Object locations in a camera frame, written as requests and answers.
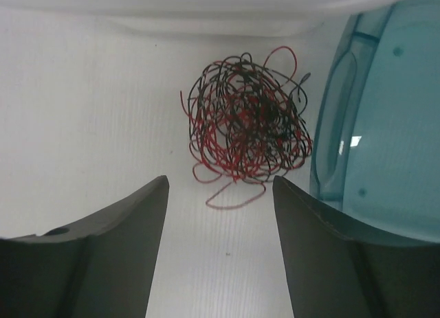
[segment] translucent blue bowl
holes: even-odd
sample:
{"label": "translucent blue bowl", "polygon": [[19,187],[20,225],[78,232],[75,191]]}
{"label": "translucent blue bowl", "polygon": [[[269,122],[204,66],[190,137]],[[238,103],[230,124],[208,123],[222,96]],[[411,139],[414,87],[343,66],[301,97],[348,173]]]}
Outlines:
{"label": "translucent blue bowl", "polygon": [[350,18],[322,101],[310,190],[372,226],[440,242],[440,0]]}

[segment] red wire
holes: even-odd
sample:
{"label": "red wire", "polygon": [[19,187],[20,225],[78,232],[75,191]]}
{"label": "red wire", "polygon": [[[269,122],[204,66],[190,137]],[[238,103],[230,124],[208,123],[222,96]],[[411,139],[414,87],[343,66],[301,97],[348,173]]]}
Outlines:
{"label": "red wire", "polygon": [[[294,60],[294,70],[291,73],[291,76],[288,77],[285,83],[281,85],[276,85],[275,80],[270,78],[269,76],[264,78],[264,81],[272,84],[274,87],[281,88],[285,86],[287,83],[291,82],[292,78],[296,74],[296,70],[298,68],[298,61],[294,51],[287,46],[278,47],[270,52],[263,63],[263,67],[267,68],[267,63],[270,58],[280,50],[287,50]],[[211,65],[206,67],[202,73],[201,83],[205,83],[209,76],[212,74],[214,76],[218,72],[218,68],[225,65],[233,65],[228,61],[220,61],[217,60],[213,62]],[[234,79],[239,76],[238,72],[232,74],[228,79],[226,79],[226,85],[231,85]],[[249,111],[246,109],[243,100],[240,98],[240,95],[246,95],[248,102],[257,103],[258,98],[252,95],[252,86],[250,84],[243,84],[242,87],[239,87],[235,90],[234,94],[224,95],[221,97],[216,96],[216,87],[211,85],[208,88],[204,95],[205,101],[211,101],[212,104],[205,106],[205,109],[195,109],[197,104],[197,99],[189,98],[188,100],[192,100],[189,106],[189,110],[187,111],[187,107],[184,104],[183,93],[180,91],[180,102],[181,107],[184,110],[184,113],[188,117],[192,128],[195,130],[197,136],[191,139],[189,149],[191,155],[197,161],[197,163],[192,167],[192,173],[194,178],[203,184],[213,183],[219,180],[222,176],[232,178],[231,182],[223,186],[218,192],[212,195],[207,201],[206,205],[208,207],[214,209],[236,209],[243,207],[252,201],[260,198],[264,195],[266,191],[265,185],[261,181],[257,181],[255,178],[264,176],[268,172],[276,173],[282,169],[295,169],[301,167],[305,158],[311,153],[311,140],[309,136],[304,133],[299,133],[296,136],[296,139],[292,139],[292,141],[296,141],[297,139],[301,139],[306,142],[306,154],[302,159],[299,159],[298,163],[287,167],[282,166],[279,161],[267,161],[265,158],[265,151],[267,150],[267,145],[263,141],[256,141],[251,143],[250,147],[243,146],[243,142],[249,142],[246,139],[244,133],[240,132],[232,132],[228,133],[232,137],[229,137],[229,147],[226,147],[224,144],[219,143],[218,131],[219,128],[224,128],[224,131],[227,132],[229,126],[231,126],[232,120],[236,119],[239,116],[239,119],[245,125],[245,128],[255,128],[259,129],[259,125],[264,121],[265,110],[264,106],[261,107],[259,111],[260,119],[256,120],[254,111]],[[287,94],[282,90],[273,90],[269,87],[264,89],[264,94],[278,107],[284,111],[288,109],[289,106],[289,98]],[[219,113],[219,110],[214,109],[215,100],[223,102],[222,113]],[[292,119],[292,124],[298,124],[298,120]],[[282,146],[283,143],[280,140],[278,143],[279,146]],[[287,158],[290,155],[296,155],[301,153],[300,142],[296,142],[291,150],[291,152],[286,153]],[[217,176],[211,180],[201,180],[197,176],[196,169],[199,166],[205,166],[210,171],[214,172]],[[228,188],[232,183],[236,183],[237,181],[244,180],[247,183],[253,183],[260,185],[262,187],[262,191],[258,193],[256,196],[246,200],[245,202],[239,205],[221,207],[217,205],[213,205],[211,201],[216,198],[220,193],[222,193],[226,188]]]}

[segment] wire bundle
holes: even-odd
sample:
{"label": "wire bundle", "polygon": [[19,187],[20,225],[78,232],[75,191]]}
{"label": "wire bundle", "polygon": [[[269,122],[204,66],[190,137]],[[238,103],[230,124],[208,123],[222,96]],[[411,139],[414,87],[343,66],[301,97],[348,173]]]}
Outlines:
{"label": "wire bundle", "polygon": [[[270,57],[287,50],[294,62],[291,76],[267,67]],[[192,169],[196,180],[212,183],[222,176],[232,181],[209,198],[206,205],[231,183],[242,180],[259,184],[274,175],[285,175],[301,167],[311,154],[312,140],[301,117],[307,106],[302,84],[307,73],[295,82],[297,59],[286,46],[272,51],[263,65],[253,62],[249,53],[230,56],[208,65],[192,86],[186,106],[180,93],[182,108],[189,119],[190,152],[197,160]],[[217,177],[199,179],[197,166],[205,166]]]}

